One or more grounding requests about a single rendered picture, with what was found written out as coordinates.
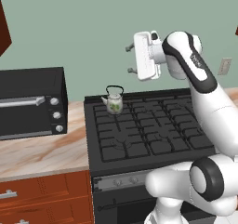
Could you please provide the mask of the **red-brown wooden drawer front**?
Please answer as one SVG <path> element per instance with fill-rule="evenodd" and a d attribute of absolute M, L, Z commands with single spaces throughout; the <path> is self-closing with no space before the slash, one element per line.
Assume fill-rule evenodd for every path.
<path fill-rule="evenodd" d="M 40 178 L 27 178 L 0 183 L 0 195 L 15 192 L 14 197 L 0 198 L 0 209 L 28 204 L 83 197 L 90 193 L 89 172 L 79 171 Z"/>
<path fill-rule="evenodd" d="M 0 224 L 91 224 L 93 217 L 88 198 L 73 198 L 36 204 L 0 212 Z"/>

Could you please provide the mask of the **beige wall outlet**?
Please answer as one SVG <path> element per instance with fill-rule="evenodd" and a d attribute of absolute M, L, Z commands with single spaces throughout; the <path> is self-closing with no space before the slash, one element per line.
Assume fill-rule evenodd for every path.
<path fill-rule="evenodd" d="M 229 71 L 230 66 L 231 58 L 223 58 L 218 69 L 218 75 L 226 75 Z"/>

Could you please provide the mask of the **black toaster oven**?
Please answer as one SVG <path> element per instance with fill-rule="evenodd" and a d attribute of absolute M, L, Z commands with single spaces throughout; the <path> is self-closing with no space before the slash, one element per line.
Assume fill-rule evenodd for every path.
<path fill-rule="evenodd" d="M 62 67 L 0 71 L 0 99 L 44 96 L 39 106 L 0 108 L 0 140 L 67 133 L 68 97 Z M 50 100 L 57 98 L 58 105 Z M 60 119 L 53 113 L 60 112 Z M 62 125 L 58 132 L 56 125 Z"/>

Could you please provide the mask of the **black gas stove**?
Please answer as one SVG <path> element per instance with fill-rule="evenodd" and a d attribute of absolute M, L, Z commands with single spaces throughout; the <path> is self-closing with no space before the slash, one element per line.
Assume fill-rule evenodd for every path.
<path fill-rule="evenodd" d="M 107 113 L 99 96 L 84 102 L 92 194 L 144 186 L 155 168 L 213 155 L 196 121 L 188 88 L 125 93 L 123 111 Z M 129 179 L 138 178 L 137 184 Z M 116 187 L 115 179 L 122 185 Z"/>

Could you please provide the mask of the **red-brown wall cabinet door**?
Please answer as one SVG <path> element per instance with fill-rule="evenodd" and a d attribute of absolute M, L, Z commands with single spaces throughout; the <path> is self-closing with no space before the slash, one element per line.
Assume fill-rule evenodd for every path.
<path fill-rule="evenodd" d="M 0 0 L 0 57 L 12 44 L 10 32 L 7 26 L 7 19 Z"/>

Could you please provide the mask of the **black oven door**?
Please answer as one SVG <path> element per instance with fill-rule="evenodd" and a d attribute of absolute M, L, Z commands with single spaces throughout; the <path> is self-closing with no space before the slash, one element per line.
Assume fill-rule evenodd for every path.
<path fill-rule="evenodd" d="M 110 210 L 98 211 L 99 205 L 125 203 L 142 199 L 153 199 L 155 203 L 124 205 Z M 142 186 L 115 191 L 96 191 L 93 193 L 95 224 L 143 224 L 145 218 L 154 209 L 156 199 L 151 197 Z M 181 214 L 189 224 L 212 224 L 215 216 L 210 215 L 191 204 L 184 202 Z"/>

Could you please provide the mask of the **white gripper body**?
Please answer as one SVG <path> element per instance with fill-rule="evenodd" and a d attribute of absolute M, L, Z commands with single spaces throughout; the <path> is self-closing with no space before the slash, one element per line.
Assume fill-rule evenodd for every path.
<path fill-rule="evenodd" d="M 160 66 L 154 62 L 151 34 L 149 32 L 135 33 L 134 48 L 138 79 L 140 81 L 158 79 L 161 72 Z"/>

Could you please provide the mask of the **white floral kettle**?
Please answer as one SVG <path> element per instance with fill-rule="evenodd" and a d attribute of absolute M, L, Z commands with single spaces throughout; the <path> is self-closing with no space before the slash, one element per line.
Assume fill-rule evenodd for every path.
<path fill-rule="evenodd" d="M 107 112 L 112 115 L 120 114 L 123 111 L 123 93 L 124 88 L 122 86 L 116 86 L 120 88 L 121 92 L 116 94 L 111 94 L 109 92 L 110 86 L 106 87 L 107 98 L 101 97 L 103 104 L 107 108 Z"/>

